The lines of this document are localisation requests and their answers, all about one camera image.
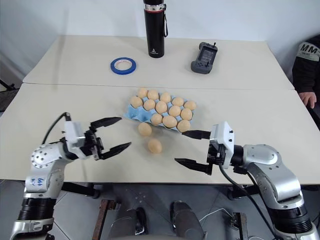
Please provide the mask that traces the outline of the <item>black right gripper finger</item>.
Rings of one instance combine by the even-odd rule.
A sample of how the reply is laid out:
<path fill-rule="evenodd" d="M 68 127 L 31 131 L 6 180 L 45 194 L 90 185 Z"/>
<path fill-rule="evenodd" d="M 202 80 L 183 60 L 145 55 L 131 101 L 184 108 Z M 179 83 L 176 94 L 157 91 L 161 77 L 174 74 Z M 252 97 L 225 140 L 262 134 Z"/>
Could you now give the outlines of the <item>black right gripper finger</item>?
<path fill-rule="evenodd" d="M 192 139 L 210 139 L 211 132 L 210 131 L 203 131 L 203 130 L 187 130 L 181 133 L 184 136 L 187 136 Z"/>
<path fill-rule="evenodd" d="M 188 158 L 175 158 L 174 160 L 177 163 L 179 163 L 180 165 L 182 165 L 190 170 L 197 171 L 197 172 L 203 172 L 207 175 L 212 174 L 212 168 L 213 168 L 212 163 L 202 164 L 202 163 L 198 163 L 195 160 L 188 159 Z"/>

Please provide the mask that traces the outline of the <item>blue tape roll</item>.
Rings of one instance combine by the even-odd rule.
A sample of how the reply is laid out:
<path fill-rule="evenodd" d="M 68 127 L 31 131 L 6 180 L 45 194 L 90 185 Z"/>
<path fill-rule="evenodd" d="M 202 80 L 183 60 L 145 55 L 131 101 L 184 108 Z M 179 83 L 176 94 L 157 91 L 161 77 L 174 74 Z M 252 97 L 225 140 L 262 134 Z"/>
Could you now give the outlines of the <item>blue tape roll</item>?
<path fill-rule="evenodd" d="M 127 62 L 130 64 L 130 67 L 127 69 L 119 69 L 117 68 L 117 64 L 122 63 L 122 62 Z M 129 57 L 119 57 L 114 59 L 111 63 L 110 63 L 110 69 L 112 70 L 112 72 L 114 72 L 117 75 L 128 75 L 133 73 L 136 70 L 137 64 L 136 62 Z"/>

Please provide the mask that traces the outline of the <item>black table leg frame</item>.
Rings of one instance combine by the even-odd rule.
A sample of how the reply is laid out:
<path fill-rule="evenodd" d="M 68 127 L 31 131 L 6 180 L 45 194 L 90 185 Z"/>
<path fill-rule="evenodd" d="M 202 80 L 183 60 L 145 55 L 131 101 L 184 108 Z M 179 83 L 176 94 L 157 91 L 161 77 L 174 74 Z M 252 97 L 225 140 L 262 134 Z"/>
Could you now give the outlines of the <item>black table leg frame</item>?
<path fill-rule="evenodd" d="M 259 195 L 260 191 L 257 186 L 255 185 L 241 185 L 240 188 L 232 184 L 230 187 L 227 189 L 226 196 L 229 200 L 237 200 L 237 199 L 242 199 L 242 198 L 248 198 L 249 196 L 256 196 Z"/>
<path fill-rule="evenodd" d="M 85 185 L 81 185 L 73 182 L 64 182 L 61 190 L 91 197 L 92 199 L 97 199 L 100 197 L 101 192 L 100 190 L 95 189 L 94 186 L 95 185 L 93 183 L 86 183 Z"/>

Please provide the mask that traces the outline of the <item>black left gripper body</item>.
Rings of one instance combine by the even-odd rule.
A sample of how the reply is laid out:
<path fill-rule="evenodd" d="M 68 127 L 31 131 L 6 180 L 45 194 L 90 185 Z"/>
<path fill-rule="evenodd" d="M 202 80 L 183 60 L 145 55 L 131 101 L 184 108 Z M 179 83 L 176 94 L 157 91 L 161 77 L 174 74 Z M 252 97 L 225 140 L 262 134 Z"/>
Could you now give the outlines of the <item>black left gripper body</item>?
<path fill-rule="evenodd" d="M 104 146 L 100 137 L 96 135 L 97 129 L 90 126 L 89 129 L 84 133 L 84 144 L 80 147 L 80 150 L 85 156 L 93 156 L 93 159 L 98 161 L 102 156 L 102 150 Z"/>

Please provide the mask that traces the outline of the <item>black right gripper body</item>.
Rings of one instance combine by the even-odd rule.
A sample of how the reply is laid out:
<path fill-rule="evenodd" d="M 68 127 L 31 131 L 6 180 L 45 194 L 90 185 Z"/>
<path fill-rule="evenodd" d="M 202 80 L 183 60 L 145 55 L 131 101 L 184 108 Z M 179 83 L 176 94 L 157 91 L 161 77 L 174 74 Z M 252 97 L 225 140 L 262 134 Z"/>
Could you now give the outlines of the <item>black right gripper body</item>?
<path fill-rule="evenodd" d="M 225 162 L 225 146 L 215 140 L 210 140 L 206 162 L 209 166 L 222 165 Z"/>

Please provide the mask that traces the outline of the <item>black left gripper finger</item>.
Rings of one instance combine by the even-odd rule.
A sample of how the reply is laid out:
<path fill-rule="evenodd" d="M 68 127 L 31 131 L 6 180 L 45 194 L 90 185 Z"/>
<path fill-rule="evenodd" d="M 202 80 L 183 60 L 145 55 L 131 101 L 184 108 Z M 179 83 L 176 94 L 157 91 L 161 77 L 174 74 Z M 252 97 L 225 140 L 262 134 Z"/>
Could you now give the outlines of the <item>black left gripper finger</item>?
<path fill-rule="evenodd" d="M 100 159 L 101 160 L 106 160 L 106 159 L 109 159 L 111 157 L 114 157 L 114 156 L 120 154 L 125 149 L 127 149 L 131 144 L 132 144 L 131 142 L 127 142 L 127 143 L 120 144 L 120 145 L 117 145 L 115 147 L 112 147 L 112 148 L 109 149 L 108 152 L 101 153 L 100 154 Z"/>
<path fill-rule="evenodd" d="M 101 127 L 108 127 L 117 123 L 118 121 L 122 120 L 121 117 L 105 117 L 90 123 L 89 129 L 91 131 L 96 131 L 98 128 Z"/>

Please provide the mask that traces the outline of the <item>dark rounded shape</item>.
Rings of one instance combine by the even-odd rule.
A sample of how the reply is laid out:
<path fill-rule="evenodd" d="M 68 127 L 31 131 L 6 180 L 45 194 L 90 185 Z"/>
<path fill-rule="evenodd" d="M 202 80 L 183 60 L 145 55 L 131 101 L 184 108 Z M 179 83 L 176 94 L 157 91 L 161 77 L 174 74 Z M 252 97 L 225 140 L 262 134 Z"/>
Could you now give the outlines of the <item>dark rounded shape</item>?
<path fill-rule="evenodd" d="M 191 207 L 183 201 L 170 205 L 170 220 L 176 235 L 186 240 L 204 240 L 205 232 Z"/>
<path fill-rule="evenodd" d="M 109 239 L 148 235 L 147 216 L 144 208 L 128 209 L 112 223 Z"/>

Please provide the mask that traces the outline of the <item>person's bare hand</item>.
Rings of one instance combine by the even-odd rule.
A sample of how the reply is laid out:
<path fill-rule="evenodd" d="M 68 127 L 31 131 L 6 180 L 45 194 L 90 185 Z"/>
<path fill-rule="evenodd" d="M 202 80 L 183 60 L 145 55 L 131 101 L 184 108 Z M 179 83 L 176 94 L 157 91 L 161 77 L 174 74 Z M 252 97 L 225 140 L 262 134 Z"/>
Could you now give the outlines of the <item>person's bare hand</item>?
<path fill-rule="evenodd" d="M 315 107 L 317 97 L 314 92 L 301 92 L 298 95 L 306 107 L 309 106 L 311 109 Z"/>

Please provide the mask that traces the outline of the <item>black stand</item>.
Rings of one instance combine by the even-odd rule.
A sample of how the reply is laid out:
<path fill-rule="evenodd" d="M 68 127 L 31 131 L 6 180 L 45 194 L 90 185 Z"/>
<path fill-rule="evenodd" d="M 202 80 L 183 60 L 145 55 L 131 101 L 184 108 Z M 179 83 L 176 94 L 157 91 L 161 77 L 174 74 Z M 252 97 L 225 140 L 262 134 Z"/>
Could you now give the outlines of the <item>black stand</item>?
<path fill-rule="evenodd" d="M 5 83 L 1 78 L 0 86 L 5 88 L 5 90 L 0 90 L 0 114 L 2 114 L 17 95 L 19 88 L 16 88 L 14 83 Z"/>

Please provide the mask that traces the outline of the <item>rusty metal bar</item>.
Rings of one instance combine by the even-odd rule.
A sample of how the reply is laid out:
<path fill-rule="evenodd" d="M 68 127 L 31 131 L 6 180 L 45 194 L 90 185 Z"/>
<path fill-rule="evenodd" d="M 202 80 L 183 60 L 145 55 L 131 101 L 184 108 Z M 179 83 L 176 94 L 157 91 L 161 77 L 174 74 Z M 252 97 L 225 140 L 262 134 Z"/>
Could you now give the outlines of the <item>rusty metal bar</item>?
<path fill-rule="evenodd" d="M 102 199 L 99 205 L 98 217 L 92 234 L 92 240 L 100 240 L 108 211 L 114 211 L 118 203 L 115 200 Z"/>
<path fill-rule="evenodd" d="M 247 216 L 242 212 L 234 212 L 232 214 L 231 224 L 234 228 L 239 230 L 240 240 L 249 240 L 247 228 Z"/>

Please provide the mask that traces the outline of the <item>blue egg carton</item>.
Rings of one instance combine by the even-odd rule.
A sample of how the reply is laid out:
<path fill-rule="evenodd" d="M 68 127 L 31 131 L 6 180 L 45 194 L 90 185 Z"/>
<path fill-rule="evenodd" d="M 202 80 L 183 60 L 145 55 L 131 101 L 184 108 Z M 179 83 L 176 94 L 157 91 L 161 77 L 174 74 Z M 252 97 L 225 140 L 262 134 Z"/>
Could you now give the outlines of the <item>blue egg carton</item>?
<path fill-rule="evenodd" d="M 159 99 L 155 100 L 155 103 L 156 103 L 156 104 L 160 101 L 160 96 L 161 96 L 161 94 L 162 94 L 162 93 L 159 93 Z M 169 113 L 168 113 L 168 112 L 169 112 L 169 109 L 170 109 L 171 106 L 173 106 L 173 105 L 172 105 L 172 100 L 173 100 L 173 98 L 176 98 L 176 97 L 179 97 L 179 96 L 171 95 L 171 102 L 168 102 L 168 103 L 167 103 L 167 111 L 164 112 L 164 113 L 162 113 L 162 114 L 160 114 L 160 115 L 162 115 L 162 118 L 163 118 L 164 116 L 168 116 L 168 115 L 169 115 Z M 151 117 L 152 117 L 152 115 L 158 114 L 157 111 L 156 111 L 156 107 L 155 107 L 154 109 L 149 110 L 149 111 L 145 110 L 145 109 L 144 109 L 144 102 L 145 102 L 146 100 L 148 100 L 148 97 L 144 97 L 144 98 L 141 98 L 141 99 L 142 99 L 142 101 L 143 101 L 143 105 L 140 106 L 140 107 L 138 107 L 138 108 L 134 108 L 134 107 L 132 107 L 131 104 L 129 103 L 129 105 L 128 105 L 128 107 L 127 107 L 127 111 L 126 111 L 126 113 L 124 114 L 124 116 L 125 116 L 126 118 L 128 118 L 128 119 L 137 120 L 137 121 L 139 121 L 139 122 L 141 122 L 141 123 L 149 123 L 149 124 L 152 124 L 152 123 L 151 123 Z M 186 98 L 183 98 L 183 99 L 184 99 L 184 104 L 185 104 L 185 102 L 187 102 L 187 101 L 192 101 L 192 100 L 188 100 L 188 99 L 186 99 Z M 194 117 L 195 110 L 192 110 L 192 119 L 193 119 L 193 117 Z M 180 115 L 177 116 L 177 117 L 175 117 L 175 118 L 176 118 L 176 120 L 177 120 L 177 124 L 179 123 L 179 121 L 182 120 L 182 118 L 180 117 Z M 162 122 L 162 123 L 159 124 L 159 125 L 153 125 L 153 126 L 156 126 L 156 127 L 160 126 L 160 127 L 166 128 L 166 129 L 168 129 L 168 130 L 174 130 L 174 131 L 179 132 L 179 130 L 177 129 L 177 125 L 176 125 L 175 127 L 173 127 L 173 128 L 167 128 L 167 127 L 164 126 L 164 124 L 163 124 L 163 122 Z"/>

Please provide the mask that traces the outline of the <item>person in black sleeve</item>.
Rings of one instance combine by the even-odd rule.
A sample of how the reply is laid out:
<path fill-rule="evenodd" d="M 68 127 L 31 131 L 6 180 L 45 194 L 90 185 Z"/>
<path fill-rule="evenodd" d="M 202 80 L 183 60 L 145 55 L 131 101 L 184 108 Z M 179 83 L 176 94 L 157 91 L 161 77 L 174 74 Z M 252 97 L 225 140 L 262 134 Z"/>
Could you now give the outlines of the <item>person in black sleeve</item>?
<path fill-rule="evenodd" d="M 320 95 L 320 34 L 298 46 L 292 67 L 292 82 L 298 93 Z"/>

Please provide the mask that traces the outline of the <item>grey handheld controller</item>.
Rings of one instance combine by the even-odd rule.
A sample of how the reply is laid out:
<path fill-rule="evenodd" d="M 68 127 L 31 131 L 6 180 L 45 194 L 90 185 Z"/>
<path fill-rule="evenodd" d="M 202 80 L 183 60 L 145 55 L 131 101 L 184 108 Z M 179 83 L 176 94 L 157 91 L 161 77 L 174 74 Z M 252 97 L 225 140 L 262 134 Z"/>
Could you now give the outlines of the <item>grey handheld controller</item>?
<path fill-rule="evenodd" d="M 213 68 L 217 52 L 216 43 L 201 42 L 199 44 L 198 56 L 190 64 L 191 70 L 199 74 L 209 74 Z"/>

